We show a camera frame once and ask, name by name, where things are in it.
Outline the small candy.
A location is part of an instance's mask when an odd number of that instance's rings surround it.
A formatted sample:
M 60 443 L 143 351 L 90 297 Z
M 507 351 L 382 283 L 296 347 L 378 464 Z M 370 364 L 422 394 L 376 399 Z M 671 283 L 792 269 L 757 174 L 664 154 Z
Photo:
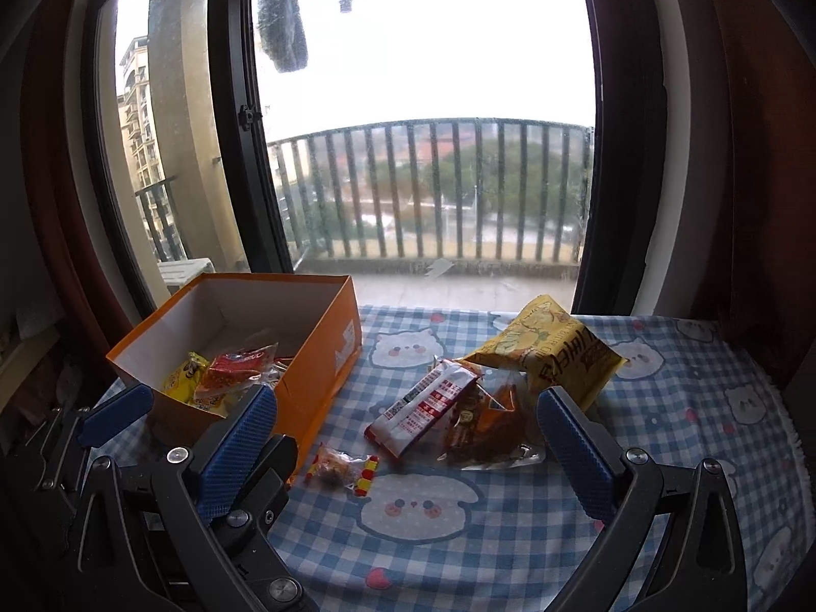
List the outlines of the small candy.
M 343 450 L 321 444 L 305 472 L 304 482 L 332 483 L 335 487 L 352 491 L 354 496 L 367 497 L 378 468 L 377 454 L 355 457 Z

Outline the orange cardboard box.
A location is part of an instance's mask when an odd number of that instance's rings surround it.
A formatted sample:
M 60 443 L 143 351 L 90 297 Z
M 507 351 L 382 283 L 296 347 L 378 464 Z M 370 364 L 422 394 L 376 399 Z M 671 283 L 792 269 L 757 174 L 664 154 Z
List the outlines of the orange cardboard box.
M 220 420 L 162 394 L 163 382 L 191 352 L 274 345 L 289 362 L 275 388 L 276 434 L 296 439 L 297 464 L 309 461 L 335 396 L 363 345 L 354 283 L 347 275 L 202 273 L 108 352 L 120 378 L 154 392 L 148 425 L 169 446 L 191 446 Z

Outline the balcony metal railing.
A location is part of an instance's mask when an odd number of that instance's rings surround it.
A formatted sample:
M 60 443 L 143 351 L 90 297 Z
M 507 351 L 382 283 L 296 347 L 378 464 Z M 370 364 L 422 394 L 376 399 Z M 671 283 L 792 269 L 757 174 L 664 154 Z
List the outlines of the balcony metal railing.
M 581 261 L 595 131 L 523 119 L 358 124 L 268 142 L 295 264 Z

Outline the yellow cartoon snack bag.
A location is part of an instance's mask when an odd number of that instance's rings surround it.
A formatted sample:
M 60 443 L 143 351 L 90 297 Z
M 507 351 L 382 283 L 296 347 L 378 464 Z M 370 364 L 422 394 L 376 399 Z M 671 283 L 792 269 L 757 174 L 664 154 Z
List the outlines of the yellow cartoon snack bag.
M 165 378 L 161 387 L 162 394 L 188 405 L 209 365 L 210 362 L 204 356 L 189 352 L 184 361 Z

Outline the outdoor air conditioner unit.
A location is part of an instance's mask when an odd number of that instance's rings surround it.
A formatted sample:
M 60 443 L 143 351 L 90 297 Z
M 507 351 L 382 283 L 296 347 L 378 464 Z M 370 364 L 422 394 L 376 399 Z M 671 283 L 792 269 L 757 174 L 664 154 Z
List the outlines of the outdoor air conditioner unit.
M 170 294 L 178 292 L 187 283 L 198 278 L 202 273 L 212 273 L 213 263 L 209 259 L 185 259 L 161 261 L 158 264 L 159 273 Z

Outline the yellow honey butter chip bag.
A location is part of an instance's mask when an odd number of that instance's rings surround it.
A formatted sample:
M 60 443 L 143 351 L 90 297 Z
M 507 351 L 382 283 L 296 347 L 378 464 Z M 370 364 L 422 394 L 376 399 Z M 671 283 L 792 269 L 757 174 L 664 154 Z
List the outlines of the yellow honey butter chip bag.
M 536 394 L 559 386 L 586 411 L 624 358 L 549 294 L 541 294 L 465 361 L 526 373 L 528 387 Z

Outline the blue checkered bear tablecloth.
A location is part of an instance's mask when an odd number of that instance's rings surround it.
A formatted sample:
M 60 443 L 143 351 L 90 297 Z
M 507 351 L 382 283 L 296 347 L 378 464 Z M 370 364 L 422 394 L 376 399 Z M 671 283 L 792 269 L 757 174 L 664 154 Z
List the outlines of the blue checkered bear tablecloth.
M 319 427 L 321 444 L 363 454 L 365 425 L 439 356 L 466 354 L 509 319 L 474 311 L 365 307 L 361 354 Z M 593 316 L 624 359 L 598 399 L 626 446 L 665 464 L 722 464 L 747 561 L 748 605 L 769 608 L 814 544 L 805 458 L 783 401 L 717 326 Z M 461 470 L 429 435 L 371 493 L 299 482 L 272 545 L 323 610 L 540 610 L 600 533 L 553 457 Z

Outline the red white silver snack packet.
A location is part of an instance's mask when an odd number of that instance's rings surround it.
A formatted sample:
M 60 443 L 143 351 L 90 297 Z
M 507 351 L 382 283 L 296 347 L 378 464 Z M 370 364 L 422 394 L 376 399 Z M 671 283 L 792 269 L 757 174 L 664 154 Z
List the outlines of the red white silver snack packet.
M 365 438 L 401 458 L 476 384 L 480 373 L 452 359 L 439 363 L 365 428 Z

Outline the black window frame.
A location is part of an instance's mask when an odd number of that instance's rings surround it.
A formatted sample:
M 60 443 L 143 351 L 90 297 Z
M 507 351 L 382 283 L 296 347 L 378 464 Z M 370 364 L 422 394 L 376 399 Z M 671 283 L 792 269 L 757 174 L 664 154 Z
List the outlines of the black window frame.
M 109 0 L 79 0 L 79 95 L 83 149 L 97 212 L 124 283 L 118 304 L 127 322 L 158 303 L 136 250 L 124 236 L 103 151 L 98 65 L 101 13 Z M 648 314 L 647 250 L 664 188 L 668 104 L 664 53 L 655 0 L 585 0 L 599 100 L 596 178 L 591 193 L 589 249 L 579 273 L 577 308 L 583 314 Z M 250 48 L 249 0 L 208 0 L 210 94 L 238 231 L 256 272 L 292 272 L 284 227 L 262 156 L 264 141 L 257 69 Z

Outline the clear orange spicy snack pack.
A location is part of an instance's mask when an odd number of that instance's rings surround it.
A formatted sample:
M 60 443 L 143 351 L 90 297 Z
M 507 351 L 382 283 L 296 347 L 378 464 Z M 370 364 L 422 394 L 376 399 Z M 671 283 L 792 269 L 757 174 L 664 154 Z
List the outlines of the clear orange spicy snack pack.
M 215 356 L 196 384 L 188 403 L 200 411 L 227 417 L 253 386 L 274 388 L 289 368 L 276 355 L 278 344 L 224 352 Z

